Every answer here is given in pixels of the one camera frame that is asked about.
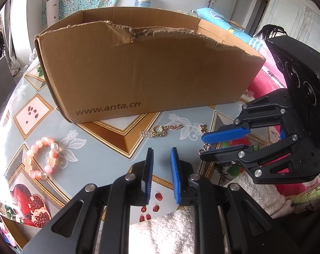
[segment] black hair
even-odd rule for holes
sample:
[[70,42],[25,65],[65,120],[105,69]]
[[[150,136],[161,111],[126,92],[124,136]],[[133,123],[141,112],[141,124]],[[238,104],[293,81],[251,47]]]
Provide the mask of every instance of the black hair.
[[269,24],[263,26],[262,29],[254,35],[254,37],[259,37],[262,35],[263,40],[267,40],[268,38],[275,37],[278,32],[287,35],[284,28]]

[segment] white flower pattern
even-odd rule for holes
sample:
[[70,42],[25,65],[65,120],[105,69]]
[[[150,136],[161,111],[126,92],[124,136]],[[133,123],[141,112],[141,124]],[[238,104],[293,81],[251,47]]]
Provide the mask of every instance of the white flower pattern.
[[26,95],[23,91],[26,90],[28,87],[28,84],[21,85],[19,88],[16,89],[15,93],[11,95],[10,100],[8,101],[9,104],[13,102],[14,99],[16,99],[19,95],[18,101],[22,98],[22,95]]
[[[66,168],[68,162],[78,161],[73,151],[71,151],[70,149],[82,148],[85,145],[87,140],[76,138],[77,135],[78,133],[76,130],[70,131],[67,137],[60,140],[58,144],[59,145],[58,159],[59,159],[59,166],[61,169]],[[49,158],[49,152],[46,153],[46,163],[48,158]]]
[[169,114],[168,118],[171,120],[171,122],[167,123],[166,125],[183,125],[183,127],[181,128],[180,135],[181,140],[189,138],[190,140],[195,141],[198,139],[198,136],[203,135],[200,128],[200,125],[203,125],[202,123],[195,122],[192,125],[188,119],[184,117],[179,117],[174,113]]
[[67,138],[69,139],[69,140],[71,140],[71,139],[76,139],[76,136],[78,135],[78,133],[76,132],[76,130],[71,130],[70,132],[69,132],[69,134],[67,135]]

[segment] plastic bag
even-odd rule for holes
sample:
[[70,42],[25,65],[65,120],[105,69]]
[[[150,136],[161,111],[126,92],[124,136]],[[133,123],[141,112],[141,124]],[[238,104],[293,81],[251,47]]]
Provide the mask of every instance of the plastic bag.
[[32,64],[32,62],[34,61],[34,59],[36,59],[38,56],[37,52],[36,52],[36,49],[34,48],[33,49],[33,52],[30,54],[29,56],[29,60],[30,60],[30,64]]

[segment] pink blanket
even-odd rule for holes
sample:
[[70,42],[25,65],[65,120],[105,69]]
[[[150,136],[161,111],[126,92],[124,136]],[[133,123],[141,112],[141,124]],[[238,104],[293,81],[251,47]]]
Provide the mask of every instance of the pink blanket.
[[271,52],[265,46],[261,47],[259,52],[266,58],[266,62],[248,87],[254,98],[261,97],[280,88],[287,88],[286,81],[276,67]]

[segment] gold charm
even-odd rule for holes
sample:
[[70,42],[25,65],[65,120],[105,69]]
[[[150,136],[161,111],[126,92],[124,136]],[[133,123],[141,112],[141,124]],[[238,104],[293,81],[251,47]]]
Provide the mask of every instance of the gold charm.
[[141,131],[142,137],[161,137],[167,134],[167,130],[178,130],[183,126],[179,125],[168,125],[168,126],[155,126],[152,131]]
[[201,133],[207,133],[207,125],[200,125]]

